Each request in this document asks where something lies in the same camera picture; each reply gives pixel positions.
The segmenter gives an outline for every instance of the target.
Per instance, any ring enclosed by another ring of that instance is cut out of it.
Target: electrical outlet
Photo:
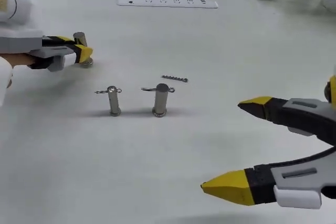
[[[211,0],[117,0],[121,6],[152,6],[152,7],[187,7],[187,8],[218,8]]]

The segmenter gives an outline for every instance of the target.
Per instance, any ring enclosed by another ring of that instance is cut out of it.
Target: white surface
[[[118,5],[151,7],[218,8],[212,0],[117,0]]]
[[[322,205],[321,195],[316,191],[281,190],[274,186],[274,194],[277,203],[282,207],[320,209]]]
[[[7,60],[0,57],[0,107],[3,105],[7,86],[12,78],[13,68]]]
[[[95,67],[18,68],[0,117],[2,224],[335,223],[320,210],[244,207],[200,184],[229,170],[328,146],[245,113],[260,95],[324,99],[336,17],[312,0],[216,0],[223,8],[125,8],[115,0],[35,0],[46,35],[84,31]],[[163,74],[189,83],[163,80]],[[165,82],[168,113],[151,115]],[[115,85],[123,112],[109,114]]]

